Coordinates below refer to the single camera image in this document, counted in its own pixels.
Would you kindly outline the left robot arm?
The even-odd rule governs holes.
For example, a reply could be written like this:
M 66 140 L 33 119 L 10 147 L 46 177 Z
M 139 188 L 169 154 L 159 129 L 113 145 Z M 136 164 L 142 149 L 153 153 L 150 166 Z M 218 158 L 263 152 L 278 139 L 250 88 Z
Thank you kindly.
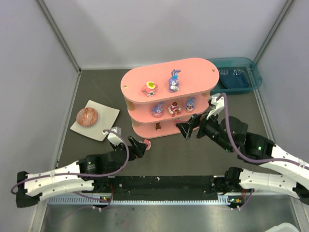
M 151 143 L 128 137 L 129 143 L 115 132 L 107 137 L 112 150 L 105 154 L 87 155 L 73 163 L 45 173 L 17 174 L 11 192 L 18 208 L 31 207 L 51 197 L 73 192 L 94 192 L 109 186 L 108 177 L 122 171 L 129 161 L 142 158 Z

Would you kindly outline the red strawberry cake toy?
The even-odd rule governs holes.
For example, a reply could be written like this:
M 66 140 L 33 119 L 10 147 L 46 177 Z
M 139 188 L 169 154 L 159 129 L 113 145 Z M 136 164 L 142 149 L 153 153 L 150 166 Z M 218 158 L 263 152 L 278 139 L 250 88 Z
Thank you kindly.
M 181 114 L 181 107 L 180 105 L 174 101 L 169 107 L 168 111 L 172 117 L 178 116 Z

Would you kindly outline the pink bonnet melody toy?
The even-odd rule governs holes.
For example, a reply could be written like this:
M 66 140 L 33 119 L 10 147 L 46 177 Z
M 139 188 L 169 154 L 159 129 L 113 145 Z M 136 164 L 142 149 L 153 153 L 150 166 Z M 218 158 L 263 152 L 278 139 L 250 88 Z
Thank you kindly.
M 143 143 L 146 144 L 146 150 L 149 150 L 151 148 L 151 142 L 149 140 L 144 139 Z

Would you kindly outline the teal plastic bin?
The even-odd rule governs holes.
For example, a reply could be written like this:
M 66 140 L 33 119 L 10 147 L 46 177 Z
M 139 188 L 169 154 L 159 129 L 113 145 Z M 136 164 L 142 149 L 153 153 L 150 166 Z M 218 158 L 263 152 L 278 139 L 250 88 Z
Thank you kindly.
M 227 89 L 222 82 L 218 81 L 216 87 L 211 91 L 211 94 L 226 93 L 227 95 L 246 94 L 258 89 L 262 84 L 262 78 L 259 74 L 256 64 L 248 58 L 213 58 L 209 60 L 218 69 L 240 69 L 246 80 L 249 82 L 247 88 L 231 88 Z

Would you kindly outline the pink three-tier toy shelf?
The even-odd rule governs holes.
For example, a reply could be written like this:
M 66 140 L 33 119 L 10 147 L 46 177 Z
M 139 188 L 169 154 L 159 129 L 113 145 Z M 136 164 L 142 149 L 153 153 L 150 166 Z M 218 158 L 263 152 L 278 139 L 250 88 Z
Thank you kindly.
M 169 91 L 169 78 L 173 69 L 181 70 L 178 74 L 179 91 Z M 158 85 L 155 95 L 147 97 L 141 92 L 149 81 Z M 174 125 L 177 118 L 189 119 L 193 114 L 204 112 L 208 106 L 208 97 L 219 81 L 219 71 L 210 61 L 203 58 L 186 58 L 176 61 L 152 64 L 128 71 L 121 80 L 121 91 L 126 100 L 127 110 L 134 132 L 145 139 L 153 139 L 179 133 Z M 187 98 L 195 97 L 195 108 L 188 113 L 185 109 Z M 164 102 L 163 114 L 152 116 L 151 109 Z M 168 107 L 177 102 L 181 114 L 172 117 Z M 155 130 L 159 122 L 161 129 Z

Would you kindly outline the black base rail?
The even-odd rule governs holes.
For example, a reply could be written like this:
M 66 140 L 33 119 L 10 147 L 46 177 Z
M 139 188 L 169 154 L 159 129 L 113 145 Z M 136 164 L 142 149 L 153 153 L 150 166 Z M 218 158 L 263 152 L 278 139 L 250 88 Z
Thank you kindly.
M 214 200 L 230 192 L 223 177 L 115 176 L 95 180 L 94 193 L 111 193 L 114 200 Z

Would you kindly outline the purple long-ear bunny toy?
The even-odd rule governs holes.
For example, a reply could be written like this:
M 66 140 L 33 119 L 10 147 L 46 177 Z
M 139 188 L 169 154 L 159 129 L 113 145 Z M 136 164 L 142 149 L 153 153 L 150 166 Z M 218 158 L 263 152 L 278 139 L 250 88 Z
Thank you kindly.
M 189 97 L 187 98 L 186 104 L 185 104 L 185 109 L 188 113 L 192 112 L 195 108 L 195 97 Z

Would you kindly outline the pink figure toy on shelf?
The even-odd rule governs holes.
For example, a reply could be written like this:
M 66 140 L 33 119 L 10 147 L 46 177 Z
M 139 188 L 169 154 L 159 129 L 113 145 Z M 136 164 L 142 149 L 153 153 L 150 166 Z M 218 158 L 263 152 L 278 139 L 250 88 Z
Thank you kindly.
M 177 123 L 183 123 L 186 122 L 188 119 L 185 118 L 177 118 L 174 120 L 174 125 L 176 126 Z

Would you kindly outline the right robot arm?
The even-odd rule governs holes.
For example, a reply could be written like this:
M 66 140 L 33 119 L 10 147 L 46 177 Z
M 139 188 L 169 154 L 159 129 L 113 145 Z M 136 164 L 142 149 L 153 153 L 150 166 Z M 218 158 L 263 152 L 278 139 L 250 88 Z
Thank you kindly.
M 217 116 L 193 115 L 176 127 L 185 139 L 198 128 L 197 138 L 209 137 L 226 152 L 236 152 L 238 159 L 274 171 L 274 174 L 258 173 L 231 167 L 224 177 L 213 178 L 212 189 L 218 193 L 240 192 L 254 189 L 272 191 L 309 203 L 309 165 L 268 138 L 248 132 L 248 125 L 233 116 L 218 122 Z

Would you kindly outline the pink doll green bow toy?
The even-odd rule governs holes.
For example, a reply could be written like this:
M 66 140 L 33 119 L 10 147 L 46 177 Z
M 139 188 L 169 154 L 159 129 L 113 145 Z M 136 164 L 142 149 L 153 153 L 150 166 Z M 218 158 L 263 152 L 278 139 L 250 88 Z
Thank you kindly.
M 155 95 L 158 85 L 152 81 L 147 82 L 141 89 L 141 92 L 147 97 L 153 97 Z

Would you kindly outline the small brown bear toy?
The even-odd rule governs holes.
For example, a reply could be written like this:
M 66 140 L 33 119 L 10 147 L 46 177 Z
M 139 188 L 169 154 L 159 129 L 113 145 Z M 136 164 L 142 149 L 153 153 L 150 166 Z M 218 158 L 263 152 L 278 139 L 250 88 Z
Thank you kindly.
M 157 123 L 155 124 L 155 130 L 157 131 L 157 130 L 160 130 L 160 129 L 161 129 L 160 123 L 157 122 Z

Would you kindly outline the red patterned bowl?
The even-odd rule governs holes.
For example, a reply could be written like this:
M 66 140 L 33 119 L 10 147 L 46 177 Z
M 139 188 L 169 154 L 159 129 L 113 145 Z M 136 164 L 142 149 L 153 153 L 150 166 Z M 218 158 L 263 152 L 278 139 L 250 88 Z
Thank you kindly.
M 98 112 L 92 107 L 86 107 L 81 109 L 77 116 L 76 121 L 79 125 L 84 127 L 90 127 L 96 124 L 98 120 Z

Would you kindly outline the purple bunny head toy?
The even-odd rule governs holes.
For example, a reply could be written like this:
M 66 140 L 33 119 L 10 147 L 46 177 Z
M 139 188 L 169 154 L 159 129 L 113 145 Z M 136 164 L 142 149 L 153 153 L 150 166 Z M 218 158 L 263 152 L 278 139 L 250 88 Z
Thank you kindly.
M 151 109 L 151 114 L 152 114 L 152 116 L 157 117 L 157 118 L 161 117 L 162 114 L 163 114 L 163 105 L 164 105 L 164 104 L 165 104 L 164 102 L 160 102 L 160 103 L 158 103 L 157 105 L 155 105 L 155 106 Z

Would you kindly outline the purple bunny striped shirt toy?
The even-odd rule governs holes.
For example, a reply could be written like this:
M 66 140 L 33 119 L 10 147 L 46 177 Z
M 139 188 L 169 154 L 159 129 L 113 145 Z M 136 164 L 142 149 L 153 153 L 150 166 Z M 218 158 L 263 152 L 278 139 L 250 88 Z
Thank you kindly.
M 178 80 L 178 74 L 181 72 L 181 70 L 173 69 L 171 72 L 171 77 L 169 78 L 169 91 L 171 93 L 179 91 L 179 80 Z

